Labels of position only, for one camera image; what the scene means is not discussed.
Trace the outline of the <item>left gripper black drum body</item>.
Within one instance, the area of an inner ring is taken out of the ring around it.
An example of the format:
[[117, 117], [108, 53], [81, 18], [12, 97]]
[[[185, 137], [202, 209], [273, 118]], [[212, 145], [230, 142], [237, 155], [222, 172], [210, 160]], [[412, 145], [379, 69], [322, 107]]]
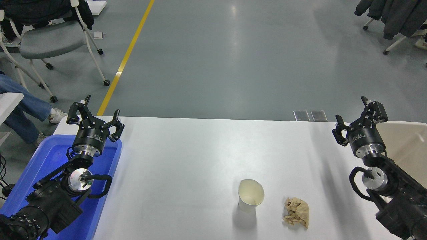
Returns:
[[92, 126], [89, 122], [80, 122], [72, 145], [73, 151], [80, 152], [88, 146], [94, 153], [102, 153], [109, 135], [109, 129], [102, 129], [105, 124], [106, 122], [96, 122]]

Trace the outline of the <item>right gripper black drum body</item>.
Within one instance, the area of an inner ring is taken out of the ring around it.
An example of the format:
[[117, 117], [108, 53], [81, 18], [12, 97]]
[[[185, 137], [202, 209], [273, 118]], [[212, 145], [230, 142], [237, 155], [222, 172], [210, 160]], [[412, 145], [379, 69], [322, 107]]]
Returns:
[[384, 141], [375, 127], [348, 131], [347, 139], [354, 155], [383, 153], [386, 150]]

